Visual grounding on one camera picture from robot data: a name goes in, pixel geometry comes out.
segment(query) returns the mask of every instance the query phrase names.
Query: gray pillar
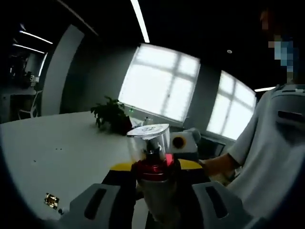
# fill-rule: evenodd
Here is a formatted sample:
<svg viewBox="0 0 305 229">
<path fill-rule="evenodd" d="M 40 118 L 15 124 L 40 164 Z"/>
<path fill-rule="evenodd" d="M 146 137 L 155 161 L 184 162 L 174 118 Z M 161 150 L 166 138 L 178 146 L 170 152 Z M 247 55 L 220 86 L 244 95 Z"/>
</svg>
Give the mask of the gray pillar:
<svg viewBox="0 0 305 229">
<path fill-rule="evenodd" d="M 43 86 L 41 115 L 60 113 L 61 96 L 70 64 L 84 34 L 70 25 L 61 40 L 49 64 Z"/>
</svg>

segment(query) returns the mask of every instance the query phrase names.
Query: window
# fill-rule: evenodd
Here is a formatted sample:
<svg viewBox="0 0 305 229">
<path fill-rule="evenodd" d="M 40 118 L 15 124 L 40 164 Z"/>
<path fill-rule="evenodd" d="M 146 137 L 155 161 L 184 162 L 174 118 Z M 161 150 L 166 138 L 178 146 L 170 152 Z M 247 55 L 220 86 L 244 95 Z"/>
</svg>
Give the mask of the window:
<svg viewBox="0 0 305 229">
<path fill-rule="evenodd" d="M 197 58 L 142 44 L 129 66 L 119 100 L 140 110 L 183 122 L 199 67 Z"/>
<path fill-rule="evenodd" d="M 255 92 L 222 71 L 207 131 L 236 140 L 250 121 L 255 105 Z"/>
</svg>

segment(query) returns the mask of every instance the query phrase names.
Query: cup lid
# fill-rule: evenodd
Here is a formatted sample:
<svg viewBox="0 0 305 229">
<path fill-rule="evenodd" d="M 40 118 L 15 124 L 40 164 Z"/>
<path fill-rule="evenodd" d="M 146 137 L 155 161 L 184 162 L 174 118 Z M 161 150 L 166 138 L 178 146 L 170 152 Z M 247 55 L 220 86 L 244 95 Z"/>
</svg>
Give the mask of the cup lid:
<svg viewBox="0 0 305 229">
<path fill-rule="evenodd" d="M 153 124 L 137 127 L 127 133 L 127 137 L 156 137 L 163 134 L 168 128 L 169 124 Z"/>
</svg>

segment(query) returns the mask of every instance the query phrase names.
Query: person's arm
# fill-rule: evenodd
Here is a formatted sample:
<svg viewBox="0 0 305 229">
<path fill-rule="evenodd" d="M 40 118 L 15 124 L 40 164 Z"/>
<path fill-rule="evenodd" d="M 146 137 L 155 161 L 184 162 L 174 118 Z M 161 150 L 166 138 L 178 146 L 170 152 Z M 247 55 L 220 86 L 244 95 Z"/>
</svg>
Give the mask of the person's arm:
<svg viewBox="0 0 305 229">
<path fill-rule="evenodd" d="M 258 117 L 261 114 L 261 110 L 263 109 L 262 106 L 264 105 L 265 98 L 269 93 L 270 92 L 267 92 L 263 95 L 258 105 L 256 106 L 254 114 L 250 119 L 247 127 L 240 134 L 234 145 L 227 150 L 226 154 L 213 159 L 201 161 L 203 168 L 208 176 L 214 176 L 219 173 L 233 171 L 234 169 L 244 164 L 255 134 Z"/>
<path fill-rule="evenodd" d="M 203 169 L 208 176 L 233 171 L 240 166 L 228 153 L 201 162 Z"/>
</svg>

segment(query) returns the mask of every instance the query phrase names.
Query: gray wall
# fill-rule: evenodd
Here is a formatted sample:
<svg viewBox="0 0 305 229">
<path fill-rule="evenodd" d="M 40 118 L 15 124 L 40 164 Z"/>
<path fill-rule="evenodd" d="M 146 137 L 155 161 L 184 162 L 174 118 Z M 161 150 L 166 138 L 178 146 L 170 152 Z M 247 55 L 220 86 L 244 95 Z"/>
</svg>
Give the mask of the gray wall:
<svg viewBox="0 0 305 229">
<path fill-rule="evenodd" d="M 44 54 L 31 53 L 25 66 L 25 72 L 32 72 L 33 75 L 38 76 L 43 57 Z"/>
<path fill-rule="evenodd" d="M 70 25 L 58 43 L 45 75 L 41 100 L 42 115 L 60 113 L 61 95 L 74 54 L 84 34 Z"/>
<path fill-rule="evenodd" d="M 84 38 L 70 66 L 62 94 L 61 112 L 89 111 L 96 103 L 105 102 L 104 95 L 118 98 L 126 72 L 137 47 L 103 46 Z M 185 128 L 196 127 L 203 134 L 220 138 L 225 143 L 231 140 L 206 133 L 220 80 L 220 70 L 204 64 L 198 75 L 197 84 L 184 123 Z M 156 122 L 170 122 L 141 111 L 135 111 L 133 117 L 144 119 L 151 117 Z"/>
</svg>

